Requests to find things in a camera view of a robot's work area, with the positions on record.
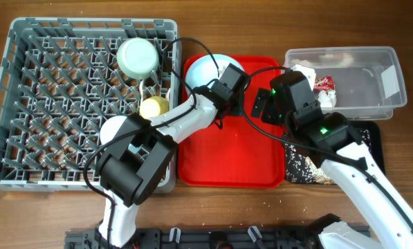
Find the white plastic spoon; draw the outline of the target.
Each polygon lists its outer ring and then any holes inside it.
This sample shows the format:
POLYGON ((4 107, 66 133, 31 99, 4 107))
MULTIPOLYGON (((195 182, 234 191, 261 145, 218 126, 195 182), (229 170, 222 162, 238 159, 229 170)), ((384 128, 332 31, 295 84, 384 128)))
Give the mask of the white plastic spoon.
POLYGON ((146 80, 141 80, 139 83, 139 94, 140 94, 140 101, 143 102, 147 98, 146 87, 145 87, 146 80))

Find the red snack wrapper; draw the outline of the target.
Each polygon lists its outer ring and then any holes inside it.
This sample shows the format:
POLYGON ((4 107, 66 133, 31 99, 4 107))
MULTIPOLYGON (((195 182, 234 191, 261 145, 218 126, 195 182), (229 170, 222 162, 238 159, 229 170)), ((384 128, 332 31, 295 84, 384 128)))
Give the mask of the red snack wrapper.
POLYGON ((335 84, 331 76, 319 77, 315 79, 313 88, 316 91, 333 91, 335 84))

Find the light blue plate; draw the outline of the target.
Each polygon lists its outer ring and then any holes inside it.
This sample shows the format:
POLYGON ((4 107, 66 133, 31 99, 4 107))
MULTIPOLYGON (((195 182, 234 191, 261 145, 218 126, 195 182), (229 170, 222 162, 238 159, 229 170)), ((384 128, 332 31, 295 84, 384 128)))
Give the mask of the light blue plate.
POLYGON ((230 98, 235 84, 238 85, 241 79, 245 78, 244 68, 237 60, 227 55, 214 54, 213 56, 218 66, 209 55, 200 57, 188 68, 185 82, 194 90, 218 79, 220 83, 213 82, 208 85, 208 88, 214 93, 230 98))

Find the white tissue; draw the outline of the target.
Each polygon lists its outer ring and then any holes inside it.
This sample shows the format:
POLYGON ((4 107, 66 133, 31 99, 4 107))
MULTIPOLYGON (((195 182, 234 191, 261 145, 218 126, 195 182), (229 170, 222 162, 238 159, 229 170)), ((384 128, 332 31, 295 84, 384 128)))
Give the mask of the white tissue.
POLYGON ((318 93, 318 101, 320 102, 320 106, 323 108, 333 108, 337 102, 336 91, 320 91, 318 93))

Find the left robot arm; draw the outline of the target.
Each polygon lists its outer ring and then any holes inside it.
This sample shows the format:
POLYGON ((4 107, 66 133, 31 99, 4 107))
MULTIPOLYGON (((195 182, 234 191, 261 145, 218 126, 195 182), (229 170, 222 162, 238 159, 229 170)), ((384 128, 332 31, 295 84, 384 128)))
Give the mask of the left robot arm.
POLYGON ((229 64, 218 79, 190 89, 184 103, 163 115, 145 119, 137 113, 107 120, 102 145, 93 152, 101 188, 92 190, 107 200, 95 238, 104 248, 123 248, 136 232, 136 215, 156 190, 178 144, 223 118, 238 105, 248 74, 229 64))

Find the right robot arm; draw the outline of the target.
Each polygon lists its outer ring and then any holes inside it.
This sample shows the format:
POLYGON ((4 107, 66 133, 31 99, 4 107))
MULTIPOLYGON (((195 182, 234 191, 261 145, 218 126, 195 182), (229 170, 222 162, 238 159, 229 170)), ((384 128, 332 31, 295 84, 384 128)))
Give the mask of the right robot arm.
POLYGON ((341 113, 324 114, 306 76, 286 70, 270 95, 290 138, 350 198, 375 232, 372 239, 328 214, 313 224, 319 248, 413 248, 413 209, 380 170, 360 134, 341 113))

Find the yellow plastic cup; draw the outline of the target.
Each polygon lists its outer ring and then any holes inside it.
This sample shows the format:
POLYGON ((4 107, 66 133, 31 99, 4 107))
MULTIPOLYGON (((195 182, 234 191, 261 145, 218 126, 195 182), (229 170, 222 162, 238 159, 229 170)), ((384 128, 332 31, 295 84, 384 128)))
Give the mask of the yellow plastic cup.
POLYGON ((153 118, 169 111, 169 101, 161 96, 152 96, 140 103, 139 114, 145 118, 153 118))

